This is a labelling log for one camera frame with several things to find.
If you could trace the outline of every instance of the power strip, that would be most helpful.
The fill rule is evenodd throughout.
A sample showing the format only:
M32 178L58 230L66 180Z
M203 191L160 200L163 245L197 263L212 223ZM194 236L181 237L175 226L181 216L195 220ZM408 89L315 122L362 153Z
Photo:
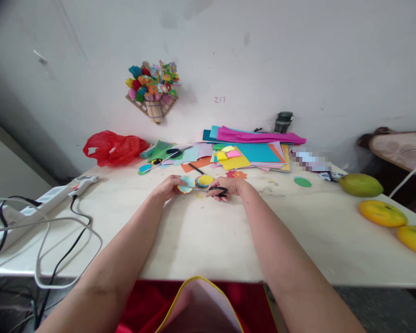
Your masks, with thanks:
M48 214L50 211L52 211L52 209L58 206L65 198L67 198L68 193L71 191L72 188L68 185L53 187L51 190L49 190L47 193L43 194L39 199L37 199L38 202L42 203L40 206L38 206L38 209L41 210L45 215ZM43 218L43 215L32 207L26 207L23 210L18 211L10 206L4 206L3 215L9 226L26 225L37 222ZM15 243L31 228L32 226L27 228L9 230L2 251L6 250L9 246Z

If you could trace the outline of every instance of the yellow trim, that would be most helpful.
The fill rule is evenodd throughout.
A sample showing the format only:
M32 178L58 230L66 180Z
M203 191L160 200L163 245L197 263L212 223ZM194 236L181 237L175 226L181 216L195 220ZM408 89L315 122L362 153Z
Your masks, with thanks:
M181 285L181 286L180 286L180 288L179 288L179 291L177 292L176 297L174 298L174 301L172 301L171 307L170 307L170 309L168 310L168 313L166 314L165 319L163 319L163 322L160 324L160 326L159 326L159 328L157 329L156 333L159 333L159 332L160 332L160 330L162 329L163 325L166 323L166 320L167 320L167 319L168 319L168 317L170 316L171 311L174 309L174 305L176 304L177 299L179 298L179 295L180 295L180 293L181 293L182 289L185 287L185 285L187 285L187 284L188 284L189 282L191 282L191 281L198 280L198 279L200 279L200 280L202 280L202 281L205 281L205 282L208 282L208 283L209 283L212 287L214 287L215 289L217 289L217 291L218 291L218 292L220 292L220 293L221 293L221 294L222 294L222 295L226 298L226 301L228 302L228 304L230 304L230 307L231 307L231 309L232 309L232 311L233 311L233 313L234 313L234 316L236 317L236 320L237 320L237 323L239 324L240 330L242 331L242 333L244 333L244 329L242 328L242 325L240 324L239 318L238 318L238 317L237 317L237 315L236 315L236 311L234 311L234 308L232 307L232 305L231 305L230 300L228 299L228 297L227 297L227 296L224 294L224 292L223 292L223 291L221 291L221 290L219 289L219 287L217 287L214 283L212 283L211 281L209 281L209 280L207 280L206 278L201 277L201 276L191 277L191 278L189 278L188 280L186 280L186 281L184 281L184 282L182 283L182 285Z
M268 297L267 291L265 290L265 285L264 285L264 284L262 284L262 287L263 287L263 292L265 293L265 297L267 297L268 307L269 307L269 310L270 310L270 312L271 312L271 316L273 317L274 326L276 326L277 333L281 333L281 332L279 331L279 327L277 326L276 319L274 318L273 309L271 308L271 303L270 303L271 301L269 300L269 297Z

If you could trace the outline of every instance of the hand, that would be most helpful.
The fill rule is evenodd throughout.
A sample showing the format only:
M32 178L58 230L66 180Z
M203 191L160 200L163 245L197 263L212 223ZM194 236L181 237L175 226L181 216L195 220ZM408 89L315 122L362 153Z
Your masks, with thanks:
M171 175L167 177L159 186L157 186L152 195L157 195L163 198L165 201L171 199L176 194L180 193L180 190L177 188L177 185L187 185L183 180L180 179L180 176Z
M211 190L207 193L207 197L213 197L217 201L226 201L230 195L240 195L240 191L243 187L248 186L249 184L244 181L243 179L237 179L237 178L227 178L227 177L219 177L212 182L208 188L217 186L217 187L225 187L228 189L228 193L226 194L226 197L215 197L219 193L222 192L222 190Z

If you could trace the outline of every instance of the red plastic bag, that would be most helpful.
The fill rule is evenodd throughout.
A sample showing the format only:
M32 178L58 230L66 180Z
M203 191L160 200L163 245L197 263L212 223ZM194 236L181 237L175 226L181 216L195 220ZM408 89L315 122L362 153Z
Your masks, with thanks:
M107 165L129 164L134 157L148 148L148 142L138 136L120 136L111 131L103 131L91 136L83 152L87 157L95 158L99 167ZM92 154L90 148L97 148Z

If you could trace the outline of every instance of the paper circle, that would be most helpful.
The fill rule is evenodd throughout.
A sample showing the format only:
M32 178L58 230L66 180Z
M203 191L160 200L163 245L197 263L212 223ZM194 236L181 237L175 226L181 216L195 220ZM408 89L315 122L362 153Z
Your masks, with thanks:
M208 187L212 182L214 181L214 178L211 176L203 175L197 178L197 186L201 188Z
M196 181L194 181L193 178L191 178L190 176L182 176L180 177L181 180L183 180L188 186L181 186L181 185L177 185L177 188L183 192L183 193L189 193L191 192L195 186L196 186Z
M142 165L137 174L143 176L144 174L147 174L150 171L150 169L151 169L151 164Z
M306 179L306 178L303 178L303 177L295 177L294 178L294 182L297 185L302 186L302 187L311 187L312 186L312 184L310 183L310 181L308 179Z

